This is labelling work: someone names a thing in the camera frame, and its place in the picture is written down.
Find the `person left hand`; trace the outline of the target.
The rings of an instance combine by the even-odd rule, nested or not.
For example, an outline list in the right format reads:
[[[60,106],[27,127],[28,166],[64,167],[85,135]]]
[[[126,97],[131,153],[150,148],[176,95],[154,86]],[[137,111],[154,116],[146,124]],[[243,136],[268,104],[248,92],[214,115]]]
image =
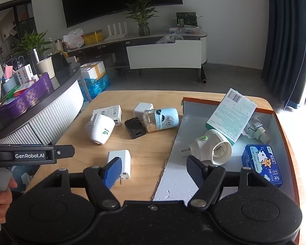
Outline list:
[[[6,191],[0,192],[0,223],[6,223],[6,213],[12,203],[11,188],[17,188],[18,184],[12,177],[9,181]]]

